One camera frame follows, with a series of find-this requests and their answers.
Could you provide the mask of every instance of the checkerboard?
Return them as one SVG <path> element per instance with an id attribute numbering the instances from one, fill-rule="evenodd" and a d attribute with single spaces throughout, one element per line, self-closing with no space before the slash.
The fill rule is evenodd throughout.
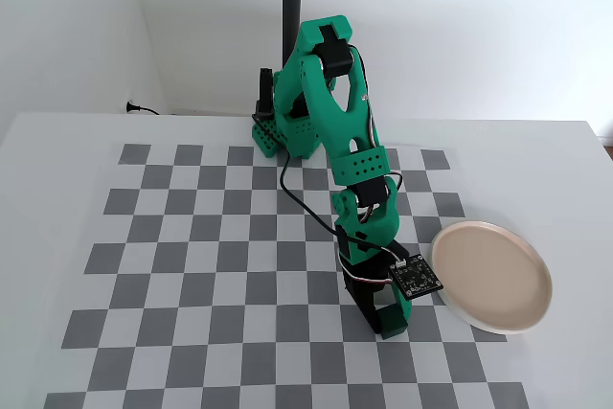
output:
<path id="1" fill-rule="evenodd" d="M 373 334 L 332 235 L 280 190 L 284 154 L 120 151 L 76 256 L 44 409 L 528 407 L 522 383 L 505 378 L 507 338 L 464 323 L 437 294 L 414 302 L 403 334 Z M 404 175 L 397 241 L 427 254 L 442 227 L 465 218 L 457 174 L 443 150 L 388 155 Z M 341 188 L 322 148 L 293 159 L 285 182 L 333 223 L 330 194 Z M 388 287 L 379 306 L 394 301 Z"/>

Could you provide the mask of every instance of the white wall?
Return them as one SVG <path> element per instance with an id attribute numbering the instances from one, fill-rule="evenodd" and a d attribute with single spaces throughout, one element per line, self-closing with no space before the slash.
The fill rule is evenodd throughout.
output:
<path id="1" fill-rule="evenodd" d="M 167 112 L 139 0 L 0 0 L 0 139 L 18 111 Z"/>
<path id="2" fill-rule="evenodd" d="M 143 0 L 172 106 L 249 113 L 281 0 Z M 344 13 L 376 115 L 588 120 L 613 136 L 613 0 L 303 0 Z"/>

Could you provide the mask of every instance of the circuit board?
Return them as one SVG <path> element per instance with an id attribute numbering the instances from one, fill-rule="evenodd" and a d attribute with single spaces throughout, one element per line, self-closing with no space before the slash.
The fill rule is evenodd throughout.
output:
<path id="1" fill-rule="evenodd" d="M 407 301 L 443 289 L 443 284 L 421 255 L 406 259 L 403 267 L 390 267 L 394 283 Z"/>

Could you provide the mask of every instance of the beige plate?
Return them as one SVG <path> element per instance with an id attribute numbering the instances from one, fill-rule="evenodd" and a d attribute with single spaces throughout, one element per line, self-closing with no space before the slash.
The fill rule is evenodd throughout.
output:
<path id="1" fill-rule="evenodd" d="M 434 238 L 432 269 L 449 308 L 471 325 L 517 334 L 538 323 L 552 300 L 547 265 L 526 241 L 486 222 L 450 225 Z"/>

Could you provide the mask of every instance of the power cord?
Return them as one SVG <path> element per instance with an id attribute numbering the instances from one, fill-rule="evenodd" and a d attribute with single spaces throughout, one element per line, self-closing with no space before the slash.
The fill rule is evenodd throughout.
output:
<path id="1" fill-rule="evenodd" d="M 127 104 L 125 105 L 125 112 L 131 112 L 132 110 L 145 110 L 147 112 L 151 112 L 152 114 L 160 115 L 157 112 L 155 112 L 153 109 L 149 109 L 147 107 L 141 107 L 140 105 L 133 104 L 132 101 L 128 101 Z"/>

